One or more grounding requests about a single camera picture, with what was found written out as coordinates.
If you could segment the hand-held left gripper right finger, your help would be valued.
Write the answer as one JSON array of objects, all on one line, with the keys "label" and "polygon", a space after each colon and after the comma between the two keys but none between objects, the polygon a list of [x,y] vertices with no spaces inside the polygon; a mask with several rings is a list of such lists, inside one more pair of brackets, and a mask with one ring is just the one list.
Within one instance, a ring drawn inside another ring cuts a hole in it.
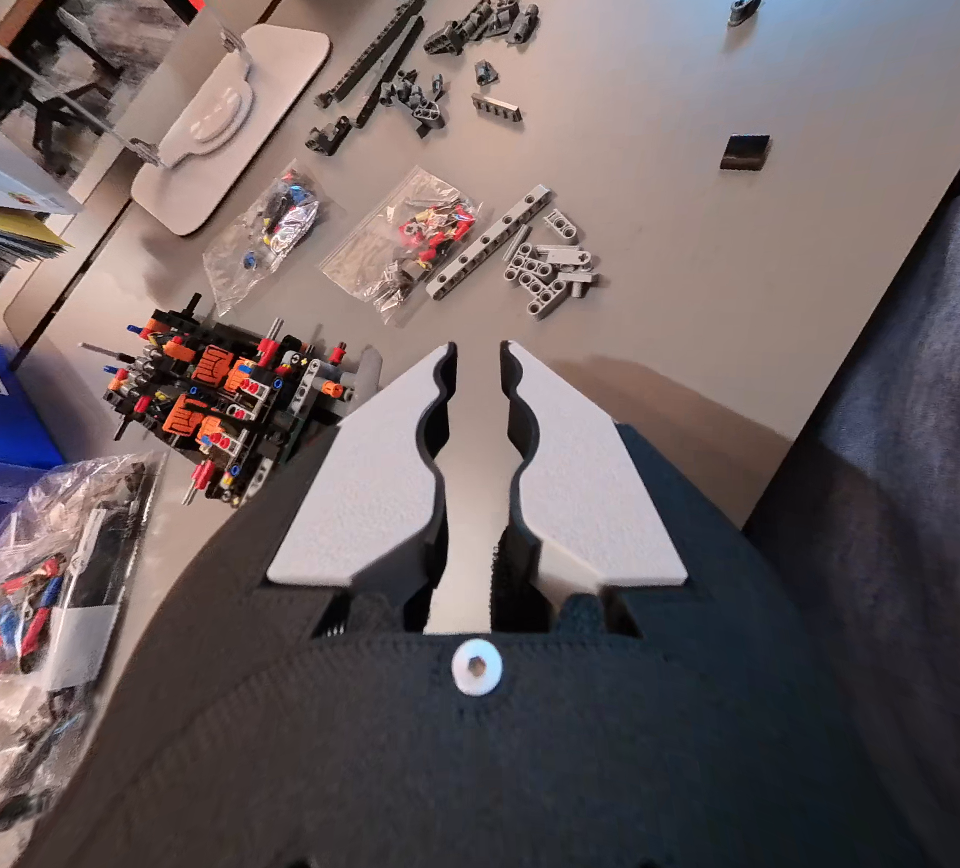
[{"label": "hand-held left gripper right finger", "polygon": [[688,570],[614,419],[520,343],[500,345],[521,455],[509,523],[522,582],[545,598],[675,588]]}]

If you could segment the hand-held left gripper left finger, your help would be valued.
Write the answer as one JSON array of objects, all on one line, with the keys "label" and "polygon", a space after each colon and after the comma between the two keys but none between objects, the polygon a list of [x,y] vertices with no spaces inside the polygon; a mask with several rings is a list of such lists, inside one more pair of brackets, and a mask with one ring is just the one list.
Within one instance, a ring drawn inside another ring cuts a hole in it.
[{"label": "hand-held left gripper left finger", "polygon": [[287,587],[377,593],[402,606],[431,582],[446,523],[458,348],[441,344],[338,425],[267,568]]}]

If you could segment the pile of light grey lego liftarms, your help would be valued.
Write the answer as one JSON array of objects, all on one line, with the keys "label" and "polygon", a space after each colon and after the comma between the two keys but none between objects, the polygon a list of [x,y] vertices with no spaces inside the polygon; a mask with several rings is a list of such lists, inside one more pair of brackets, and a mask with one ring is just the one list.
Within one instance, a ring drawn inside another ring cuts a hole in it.
[{"label": "pile of light grey lego liftarms", "polygon": [[558,207],[541,221],[551,238],[537,242],[533,227],[511,262],[505,262],[504,281],[522,291],[526,315],[541,321],[569,299],[581,300],[598,285],[594,256],[583,247],[579,226]]}]

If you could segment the partly built black orange lego model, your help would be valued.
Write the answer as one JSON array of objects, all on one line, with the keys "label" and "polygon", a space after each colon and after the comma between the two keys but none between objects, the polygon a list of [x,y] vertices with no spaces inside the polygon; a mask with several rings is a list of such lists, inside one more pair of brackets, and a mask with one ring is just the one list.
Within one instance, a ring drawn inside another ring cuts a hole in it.
[{"label": "partly built black orange lego model", "polygon": [[237,509],[268,478],[379,390],[382,355],[365,347],[354,368],[347,345],[307,343],[275,319],[264,335],[202,318],[195,293],[180,310],[130,324],[137,354],[81,342],[110,358],[103,399],[119,416],[114,435],[138,426],[193,464],[183,499]]}]

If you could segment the clear bag of red lego pins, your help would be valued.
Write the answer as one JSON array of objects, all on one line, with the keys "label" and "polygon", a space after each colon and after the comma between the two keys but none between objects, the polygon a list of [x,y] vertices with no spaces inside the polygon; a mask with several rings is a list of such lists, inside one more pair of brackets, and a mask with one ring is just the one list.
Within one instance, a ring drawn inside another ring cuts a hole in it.
[{"label": "clear bag of red lego pins", "polygon": [[483,204],[414,166],[320,263],[346,295],[389,324],[473,240]]}]

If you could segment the long light grey lego beam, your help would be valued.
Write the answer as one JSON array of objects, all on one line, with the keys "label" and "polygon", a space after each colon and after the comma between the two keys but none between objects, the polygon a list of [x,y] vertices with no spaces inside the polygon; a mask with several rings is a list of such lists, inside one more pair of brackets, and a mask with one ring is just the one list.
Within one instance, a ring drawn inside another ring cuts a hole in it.
[{"label": "long light grey lego beam", "polygon": [[427,297],[438,301],[461,285],[476,268],[525,227],[553,195],[552,189],[543,184],[538,184],[527,192],[499,220],[480,231],[464,248],[438,267],[437,273],[426,284]]}]

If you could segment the large plastic bag of lego parts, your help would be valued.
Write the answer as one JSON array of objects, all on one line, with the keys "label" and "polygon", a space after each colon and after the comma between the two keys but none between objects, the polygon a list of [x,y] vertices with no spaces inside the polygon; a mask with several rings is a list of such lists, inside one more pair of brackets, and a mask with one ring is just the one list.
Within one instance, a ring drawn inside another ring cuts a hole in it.
[{"label": "large plastic bag of lego parts", "polygon": [[2,522],[3,837],[28,838],[79,764],[164,466],[57,467]]}]

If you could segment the black curved lego tile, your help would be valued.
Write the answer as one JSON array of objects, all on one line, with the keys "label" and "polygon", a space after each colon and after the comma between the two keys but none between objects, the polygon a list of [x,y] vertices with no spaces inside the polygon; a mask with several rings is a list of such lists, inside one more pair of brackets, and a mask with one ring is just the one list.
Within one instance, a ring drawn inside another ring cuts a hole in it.
[{"label": "black curved lego tile", "polygon": [[761,171],[771,149],[767,133],[734,133],[726,142],[719,169],[722,171]]}]

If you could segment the pile of dark grey lego connectors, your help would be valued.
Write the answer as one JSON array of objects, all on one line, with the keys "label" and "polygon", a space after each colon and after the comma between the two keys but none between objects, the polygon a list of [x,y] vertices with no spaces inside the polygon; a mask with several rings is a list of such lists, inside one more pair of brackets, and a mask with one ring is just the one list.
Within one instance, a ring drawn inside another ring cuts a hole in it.
[{"label": "pile of dark grey lego connectors", "polygon": [[420,84],[415,68],[398,70],[389,81],[380,82],[378,102],[386,107],[402,109],[414,124],[421,139],[430,132],[446,127],[440,101],[446,93],[446,79],[441,73],[429,77],[426,87]]},{"label": "pile of dark grey lego connectors", "polygon": [[468,45],[503,39],[507,46],[525,46],[537,32],[541,10],[522,0],[479,0],[461,20],[450,20],[422,45],[429,56],[463,54]]}]

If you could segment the clear bag of blue yellow pins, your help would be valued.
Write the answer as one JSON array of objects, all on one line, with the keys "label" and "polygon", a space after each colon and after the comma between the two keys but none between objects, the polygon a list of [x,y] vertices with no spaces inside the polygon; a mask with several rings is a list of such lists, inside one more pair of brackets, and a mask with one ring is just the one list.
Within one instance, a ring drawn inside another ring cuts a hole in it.
[{"label": "clear bag of blue yellow pins", "polygon": [[216,316],[225,317],[275,274],[330,209],[329,195],[299,159],[285,165],[202,254]]}]

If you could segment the blue box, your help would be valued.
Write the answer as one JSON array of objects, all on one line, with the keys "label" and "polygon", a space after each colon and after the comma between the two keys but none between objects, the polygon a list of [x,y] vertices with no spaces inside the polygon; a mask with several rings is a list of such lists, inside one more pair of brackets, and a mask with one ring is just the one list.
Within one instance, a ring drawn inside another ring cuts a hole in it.
[{"label": "blue box", "polygon": [[1,462],[22,469],[51,470],[66,464],[38,411],[1,349]]}]

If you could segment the stack of instruction booklets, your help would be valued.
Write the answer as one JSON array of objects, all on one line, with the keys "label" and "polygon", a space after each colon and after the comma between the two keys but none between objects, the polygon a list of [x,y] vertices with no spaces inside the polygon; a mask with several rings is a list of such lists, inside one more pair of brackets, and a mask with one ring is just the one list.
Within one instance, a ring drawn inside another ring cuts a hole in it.
[{"label": "stack of instruction booklets", "polygon": [[54,260],[72,247],[36,214],[1,208],[1,279],[21,263]]}]

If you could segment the long dark grey smooth beam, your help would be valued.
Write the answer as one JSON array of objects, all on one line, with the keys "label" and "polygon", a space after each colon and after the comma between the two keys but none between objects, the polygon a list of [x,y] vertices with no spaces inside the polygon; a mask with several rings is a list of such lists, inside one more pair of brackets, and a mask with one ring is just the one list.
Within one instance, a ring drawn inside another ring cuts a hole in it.
[{"label": "long dark grey smooth beam", "polygon": [[425,28],[425,19],[419,14],[413,21],[412,26],[410,27],[407,34],[405,34],[397,46],[395,52],[390,56],[389,60],[386,63],[378,81],[375,83],[371,93],[366,98],[366,102],[360,108],[355,119],[353,119],[353,127],[362,130],[367,123],[370,121],[373,116],[376,107],[378,106],[381,98],[381,92],[384,85],[389,84],[394,80],[397,73],[402,68],[405,60],[408,55],[411,53],[414,48],[416,41],[419,39]]}]

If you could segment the long dark grey holed beam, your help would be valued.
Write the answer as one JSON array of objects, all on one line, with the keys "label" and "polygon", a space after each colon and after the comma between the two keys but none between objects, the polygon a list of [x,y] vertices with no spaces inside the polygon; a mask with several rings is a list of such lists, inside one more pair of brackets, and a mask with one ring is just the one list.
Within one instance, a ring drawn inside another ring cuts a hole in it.
[{"label": "long dark grey holed beam", "polygon": [[393,42],[400,36],[404,26],[418,14],[424,6],[422,0],[411,0],[400,5],[393,17],[380,30],[374,39],[363,49],[361,54],[344,71],[340,79],[326,90],[314,97],[314,104],[320,109],[327,109],[333,102],[344,101],[356,88],[360,80],[370,71],[378,59],[387,51]]}]

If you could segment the white cardboard box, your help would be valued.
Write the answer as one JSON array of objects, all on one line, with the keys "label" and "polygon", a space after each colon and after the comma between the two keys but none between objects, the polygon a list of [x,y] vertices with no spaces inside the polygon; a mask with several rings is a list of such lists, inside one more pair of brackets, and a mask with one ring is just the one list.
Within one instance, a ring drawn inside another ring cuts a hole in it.
[{"label": "white cardboard box", "polygon": [[84,204],[1,133],[1,209],[76,215]]}]

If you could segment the black chair base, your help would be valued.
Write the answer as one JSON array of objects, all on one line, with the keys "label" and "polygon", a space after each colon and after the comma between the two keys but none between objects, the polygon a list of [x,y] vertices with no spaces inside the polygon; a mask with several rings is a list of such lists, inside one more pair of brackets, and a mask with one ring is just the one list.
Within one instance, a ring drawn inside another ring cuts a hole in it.
[{"label": "black chair base", "polygon": [[104,120],[87,107],[82,99],[94,93],[109,98],[111,92],[96,82],[87,82],[74,89],[56,92],[50,97],[40,98],[32,93],[34,83],[45,85],[42,76],[32,75],[26,67],[16,65],[25,79],[23,99],[34,109],[34,121],[31,145],[36,150],[49,173],[63,176],[68,171],[67,155],[55,146],[55,128],[88,130],[97,135],[107,132]]}]

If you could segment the dark grey angular lego bracket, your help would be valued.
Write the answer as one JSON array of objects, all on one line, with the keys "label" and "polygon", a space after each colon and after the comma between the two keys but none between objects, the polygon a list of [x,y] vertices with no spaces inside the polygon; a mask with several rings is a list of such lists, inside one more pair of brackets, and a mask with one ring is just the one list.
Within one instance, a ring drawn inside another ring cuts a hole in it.
[{"label": "dark grey angular lego bracket", "polygon": [[322,128],[311,129],[304,147],[323,157],[333,157],[352,130],[354,130],[352,119],[341,115]]}]

